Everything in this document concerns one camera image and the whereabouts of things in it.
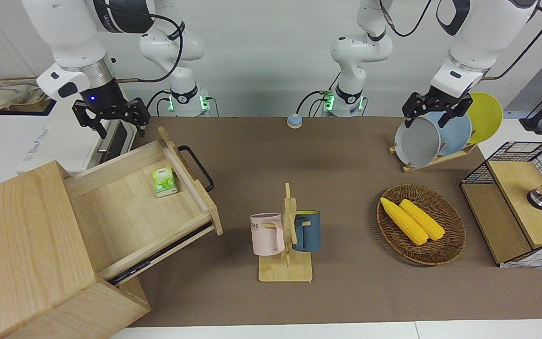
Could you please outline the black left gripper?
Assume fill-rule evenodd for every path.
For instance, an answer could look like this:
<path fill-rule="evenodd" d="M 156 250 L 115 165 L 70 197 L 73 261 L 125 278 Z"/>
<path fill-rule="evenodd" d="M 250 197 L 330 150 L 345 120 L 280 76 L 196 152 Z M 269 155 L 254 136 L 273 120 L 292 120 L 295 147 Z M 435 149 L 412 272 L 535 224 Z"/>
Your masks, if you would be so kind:
<path fill-rule="evenodd" d="M 471 104 L 471 94 L 465 94 L 461 99 L 446 94 L 436 87 L 430 87 L 426 94 L 412 93 L 402 105 L 402 113 L 405 117 L 405 127 L 409 128 L 418 114 L 429 112 L 441 112 L 443 115 L 438 121 L 438 126 L 443 128 L 450 120 L 456 117 L 463 117 Z"/>

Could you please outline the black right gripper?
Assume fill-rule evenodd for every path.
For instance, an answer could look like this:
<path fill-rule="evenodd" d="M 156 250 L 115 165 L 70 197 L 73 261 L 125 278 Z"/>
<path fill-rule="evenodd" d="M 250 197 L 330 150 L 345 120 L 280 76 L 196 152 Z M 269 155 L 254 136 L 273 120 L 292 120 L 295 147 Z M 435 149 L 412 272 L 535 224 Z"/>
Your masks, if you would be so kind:
<path fill-rule="evenodd" d="M 97 88 L 82 91 L 81 98 L 82 101 L 75 101 L 72 111 L 82 127 L 96 131 L 101 139 L 107 137 L 107 130 L 101 123 L 100 117 L 91 118 L 88 115 L 88 109 L 96 114 L 100 111 L 115 112 L 117 119 L 121 116 L 129 118 L 129 122 L 137 129 L 138 135 L 145 137 L 145 129 L 151 118 L 148 108 L 141 98 L 134 98 L 128 102 L 116 78 L 112 78 L 110 82 Z"/>

